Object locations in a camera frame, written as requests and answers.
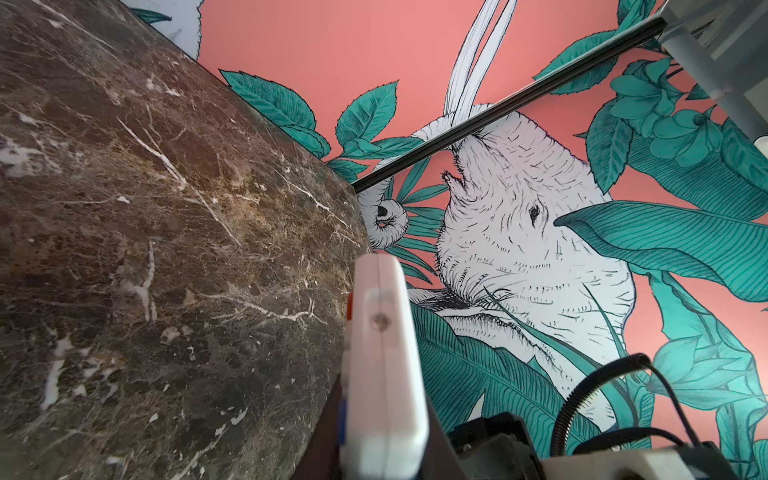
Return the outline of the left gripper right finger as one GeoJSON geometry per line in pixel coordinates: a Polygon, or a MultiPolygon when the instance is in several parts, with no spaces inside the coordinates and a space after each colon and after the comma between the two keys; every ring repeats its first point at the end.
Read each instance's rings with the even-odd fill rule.
{"type": "Polygon", "coordinates": [[[429,420],[429,436],[422,459],[423,480],[466,480],[452,443],[435,414],[429,399],[426,400],[429,420]]]}

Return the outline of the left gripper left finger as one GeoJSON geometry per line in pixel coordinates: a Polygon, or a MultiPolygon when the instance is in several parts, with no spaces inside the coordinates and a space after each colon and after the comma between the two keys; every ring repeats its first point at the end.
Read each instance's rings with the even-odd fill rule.
{"type": "Polygon", "coordinates": [[[308,446],[296,466],[291,480],[341,479],[339,467],[339,408],[342,399],[340,378],[329,392],[308,446]]]}

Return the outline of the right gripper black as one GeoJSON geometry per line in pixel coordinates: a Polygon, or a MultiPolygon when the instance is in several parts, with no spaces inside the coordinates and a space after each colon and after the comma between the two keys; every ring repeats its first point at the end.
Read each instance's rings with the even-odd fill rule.
{"type": "Polygon", "coordinates": [[[467,479],[543,480],[545,474],[524,421],[511,413],[477,418],[449,434],[467,479]]]}

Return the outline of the white remote control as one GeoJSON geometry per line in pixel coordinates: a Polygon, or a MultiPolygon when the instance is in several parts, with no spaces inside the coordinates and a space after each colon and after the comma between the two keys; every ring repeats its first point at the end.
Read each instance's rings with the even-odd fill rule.
{"type": "Polygon", "coordinates": [[[340,465],[347,479],[414,479],[430,426],[403,269],[387,254],[355,263],[341,367],[340,465]]]}

